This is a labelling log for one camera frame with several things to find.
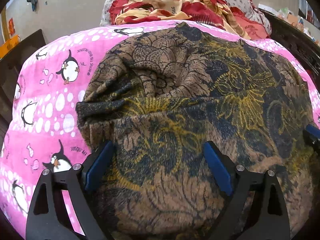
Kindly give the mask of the brown batik patterned garment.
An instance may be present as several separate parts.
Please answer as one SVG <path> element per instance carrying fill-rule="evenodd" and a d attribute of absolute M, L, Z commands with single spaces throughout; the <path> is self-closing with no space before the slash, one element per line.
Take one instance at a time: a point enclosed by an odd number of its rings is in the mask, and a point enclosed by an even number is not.
<path fill-rule="evenodd" d="M 295 235 L 319 203 L 309 88 L 286 58 L 181 23 L 129 37 L 99 62 L 76 104 L 90 148 L 114 144 L 89 198 L 124 236 L 198 239 L 223 208 L 202 147 L 250 171 L 276 172 Z"/>

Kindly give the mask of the pink penguin bed sheet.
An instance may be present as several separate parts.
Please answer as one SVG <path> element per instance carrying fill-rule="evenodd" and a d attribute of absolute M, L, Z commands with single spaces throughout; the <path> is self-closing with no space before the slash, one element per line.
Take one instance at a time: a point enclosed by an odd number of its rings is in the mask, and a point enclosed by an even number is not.
<path fill-rule="evenodd" d="M 84 30 L 42 47 L 23 64 L 17 80 L 12 121 L 1 151 L 1 210 L 24 236 L 31 197 L 41 171 L 62 172 L 89 154 L 78 129 L 76 104 L 84 99 L 88 84 L 105 54 L 129 37 L 173 28 L 186 23 L 230 42 L 278 54 L 294 66 L 307 82 L 314 124 L 319 126 L 319 93 L 298 61 L 281 44 L 262 39 L 250 41 L 224 30 L 192 21 L 159 21 Z M 116 239 L 175 239 L 168 236 L 124 236 Z"/>

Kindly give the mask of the dark wooden side table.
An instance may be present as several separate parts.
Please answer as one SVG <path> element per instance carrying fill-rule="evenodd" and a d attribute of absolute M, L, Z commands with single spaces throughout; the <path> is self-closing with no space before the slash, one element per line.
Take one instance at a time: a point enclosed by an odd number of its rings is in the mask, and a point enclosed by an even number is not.
<path fill-rule="evenodd" d="M 43 31 L 39 29 L 19 42 L 1 59 L 1 122 L 9 123 L 14 88 L 22 65 L 35 51 L 45 45 Z"/>

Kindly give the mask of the orange box on table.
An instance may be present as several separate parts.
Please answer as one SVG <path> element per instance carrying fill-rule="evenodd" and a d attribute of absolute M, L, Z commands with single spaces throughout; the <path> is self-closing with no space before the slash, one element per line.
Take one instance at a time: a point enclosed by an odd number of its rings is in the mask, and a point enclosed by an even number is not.
<path fill-rule="evenodd" d="M 0 46 L 0 58 L 2 59 L 10 52 L 15 46 L 20 43 L 21 38 L 18 35 L 8 39 L 3 45 Z"/>

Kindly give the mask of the red orange floral blanket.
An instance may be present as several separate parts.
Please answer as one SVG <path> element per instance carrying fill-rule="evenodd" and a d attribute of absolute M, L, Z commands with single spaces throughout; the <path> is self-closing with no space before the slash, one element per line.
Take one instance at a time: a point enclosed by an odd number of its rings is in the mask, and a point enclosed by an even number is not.
<path fill-rule="evenodd" d="M 109 10 L 112 25 L 160 21 L 203 21 L 248 40 L 268 38 L 265 27 L 246 18 L 224 0 L 115 0 Z"/>

